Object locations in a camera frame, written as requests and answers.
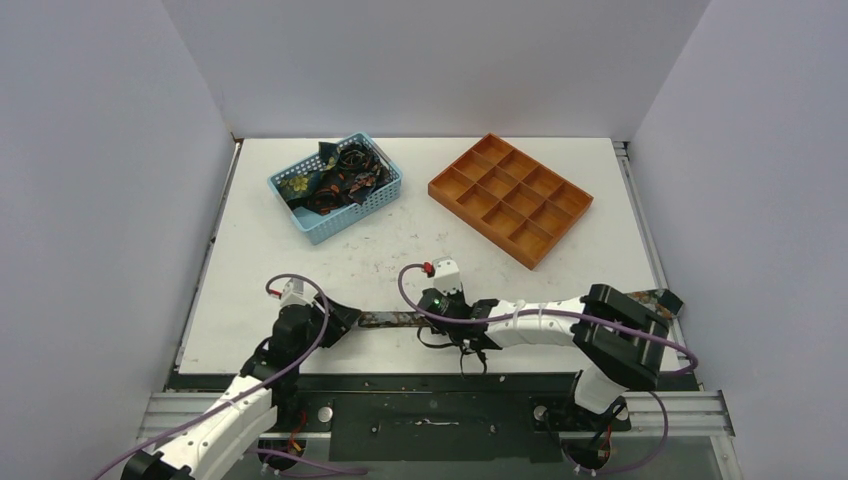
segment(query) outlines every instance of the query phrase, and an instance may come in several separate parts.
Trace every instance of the white wall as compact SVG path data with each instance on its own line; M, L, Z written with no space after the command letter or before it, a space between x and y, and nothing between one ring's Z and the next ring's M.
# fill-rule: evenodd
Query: white wall
M164 0L236 136L629 139L708 0Z
M713 0L631 148L748 480L845 478L848 3Z
M79 479L162 387L232 154L156 0L0 14L0 477Z

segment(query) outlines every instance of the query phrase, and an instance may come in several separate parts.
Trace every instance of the white tabletop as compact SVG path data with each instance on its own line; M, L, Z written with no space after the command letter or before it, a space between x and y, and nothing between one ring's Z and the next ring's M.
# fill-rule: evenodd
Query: white tabletop
M401 267L446 255L460 265L470 302L565 300L585 294L592 283L624 292L656 287L609 139L505 139L595 197L534 270L427 195L427 183L477 140L375 139L403 171L400 198L319 245L295 228L266 184L273 173L314 154L318 140L245 140L192 311L180 373L241 368L277 318L277 302L263 291L277 273L306 275L342 304L381 311L409 310L395 283ZM413 299L429 286L417 272L407 279ZM576 372L589 365L577 349L555 346L518 346L488 357L492 373ZM458 359L455 349L424 348L413 328L363 329L319 349L301 372L459 373ZM464 363L466 372L480 370L474 357ZM666 349L662 369L677 368L674 351Z

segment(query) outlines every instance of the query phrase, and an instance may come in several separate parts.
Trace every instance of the orange tray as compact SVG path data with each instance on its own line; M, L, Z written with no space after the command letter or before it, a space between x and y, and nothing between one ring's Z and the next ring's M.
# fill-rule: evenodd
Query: orange tray
M592 204L591 195L491 133L427 191L531 270Z

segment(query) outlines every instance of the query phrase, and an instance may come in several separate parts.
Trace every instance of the dark fabric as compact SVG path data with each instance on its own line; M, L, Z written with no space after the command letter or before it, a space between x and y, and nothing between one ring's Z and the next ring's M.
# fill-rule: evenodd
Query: dark fabric
M284 178L277 186L286 204L320 215L352 203L362 204L376 189L391 181L389 169L373 150L361 143L340 147L318 143L323 168Z

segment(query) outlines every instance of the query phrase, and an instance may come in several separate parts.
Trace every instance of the blue basket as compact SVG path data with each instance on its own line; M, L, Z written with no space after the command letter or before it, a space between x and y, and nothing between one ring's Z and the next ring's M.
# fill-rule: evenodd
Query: blue basket
M340 142L342 146L350 143L361 143L370 147L380 157L383 164L388 167L392 180L387 185L384 185L382 188L372 192L362 205L348 205L346 207L333 210L327 215L318 215L317 213L309 211L303 207L295 208L291 212L291 219L297 229L309 237L309 241L312 242L313 245L317 245L332 237L345 228L351 226L357 220L367 217L383 205L388 204L400 196L400 181L403 178L403 174L400 172L400 169L397 168L397 165L395 165L394 162L386 156L385 152L377 146L374 140L367 134L359 132L354 133ZM274 195L276 195L277 198L283 202L283 205L285 205L285 200L283 200L283 197L280 196L279 190L277 190L280 180L286 178L287 175L292 173L311 172L312 170L323 168L325 165L326 164L321 161L316 153L310 157L304 158L289 168L281 170L268 177L268 186L271 187L271 191L274 192Z

